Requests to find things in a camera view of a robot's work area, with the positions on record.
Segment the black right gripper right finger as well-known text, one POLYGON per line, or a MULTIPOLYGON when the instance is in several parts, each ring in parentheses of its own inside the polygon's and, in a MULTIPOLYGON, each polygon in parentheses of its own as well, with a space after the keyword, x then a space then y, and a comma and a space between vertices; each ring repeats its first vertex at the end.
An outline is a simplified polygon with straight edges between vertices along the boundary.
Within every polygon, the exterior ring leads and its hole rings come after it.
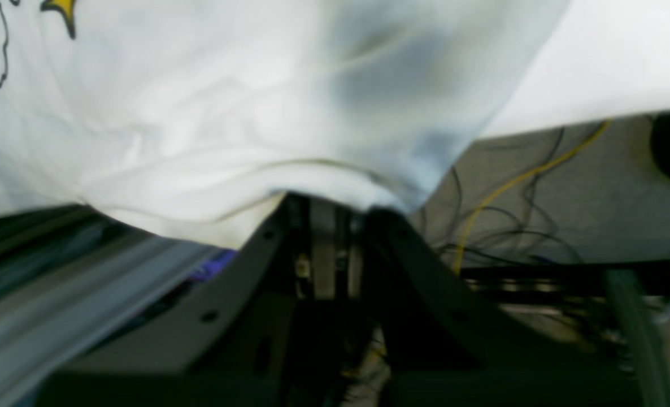
POLYGON ((381 406, 639 406, 616 366, 542 335, 457 278, 403 216, 362 230, 363 298, 391 366, 381 406))

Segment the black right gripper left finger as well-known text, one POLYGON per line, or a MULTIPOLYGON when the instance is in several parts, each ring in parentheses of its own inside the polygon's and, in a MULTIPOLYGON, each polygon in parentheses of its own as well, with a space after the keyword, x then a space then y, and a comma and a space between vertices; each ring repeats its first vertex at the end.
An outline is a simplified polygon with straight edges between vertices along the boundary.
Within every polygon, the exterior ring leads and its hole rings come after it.
POLYGON ((320 406, 346 361, 360 214, 289 195, 171 311, 53 373, 38 406, 320 406))

